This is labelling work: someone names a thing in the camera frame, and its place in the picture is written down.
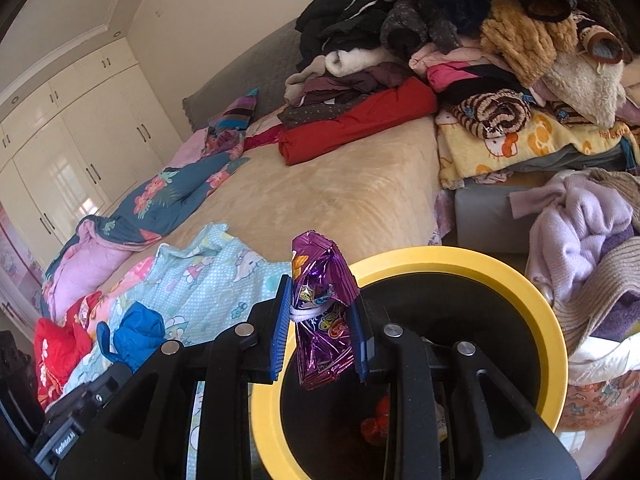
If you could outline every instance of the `yellow ring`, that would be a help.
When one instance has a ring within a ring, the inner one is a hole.
[[[411,272],[445,272],[482,283],[509,301],[523,317],[536,342],[540,359],[540,394],[536,411],[554,430],[560,419],[568,368],[566,348],[556,316],[538,290],[519,272],[486,256],[456,247],[413,247],[366,258],[350,266],[358,286]],[[289,326],[284,370],[296,347],[293,323]],[[256,384],[251,399],[255,444],[274,480],[311,480],[293,457],[282,429],[282,380]]]

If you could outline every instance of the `silver bolt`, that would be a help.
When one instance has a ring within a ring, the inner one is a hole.
[[[469,341],[460,341],[458,343],[458,352],[462,355],[471,356],[476,353],[476,346]]]
[[[180,343],[175,339],[170,339],[169,341],[162,343],[160,349],[164,355],[173,355],[180,349]]]
[[[385,334],[389,337],[400,337],[402,335],[402,327],[393,323],[385,325]]]
[[[254,333],[254,326],[250,323],[241,323],[236,326],[236,334],[240,337],[247,337]]]

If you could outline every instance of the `beige bedspread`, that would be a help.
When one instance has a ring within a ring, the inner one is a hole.
[[[229,224],[270,262],[290,259],[291,240],[309,229],[334,240],[348,263],[426,245],[436,230],[440,191],[433,117],[390,128],[287,167],[277,145],[251,160],[162,242],[186,247],[208,222]],[[159,244],[135,253],[104,283],[107,291]]]

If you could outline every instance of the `yellow towel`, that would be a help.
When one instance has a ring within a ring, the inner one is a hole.
[[[440,152],[440,181],[448,189],[463,186],[462,180],[537,156],[555,153],[572,144],[585,155],[609,151],[625,137],[640,160],[640,150],[631,130],[617,122],[609,130],[595,124],[580,124],[568,128],[551,115],[533,112],[532,118],[519,133],[497,139],[479,139],[471,135],[450,114],[441,113],[438,123],[438,150]]]

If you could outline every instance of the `candy wrapper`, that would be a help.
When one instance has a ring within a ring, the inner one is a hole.
[[[312,390],[335,381],[353,363],[346,309],[360,291],[331,240],[308,231],[294,238],[292,249],[298,376]]]

